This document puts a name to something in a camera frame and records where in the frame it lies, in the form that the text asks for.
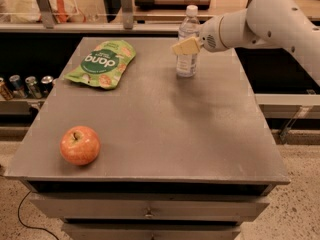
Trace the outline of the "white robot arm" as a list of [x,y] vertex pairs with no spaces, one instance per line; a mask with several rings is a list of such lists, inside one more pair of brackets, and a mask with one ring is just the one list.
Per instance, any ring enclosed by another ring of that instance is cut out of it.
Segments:
[[239,47],[282,48],[320,84],[320,29],[294,0],[252,0],[243,10],[216,15],[200,26],[197,37],[177,42],[172,51],[190,55]]

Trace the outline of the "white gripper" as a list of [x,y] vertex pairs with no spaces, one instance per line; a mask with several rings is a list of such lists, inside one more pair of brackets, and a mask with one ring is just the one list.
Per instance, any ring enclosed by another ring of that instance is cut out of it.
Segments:
[[225,51],[227,47],[224,45],[221,38],[221,24],[224,16],[213,16],[201,25],[199,38],[192,36],[178,41],[171,49],[175,55],[192,55],[198,54],[203,48],[208,52]]

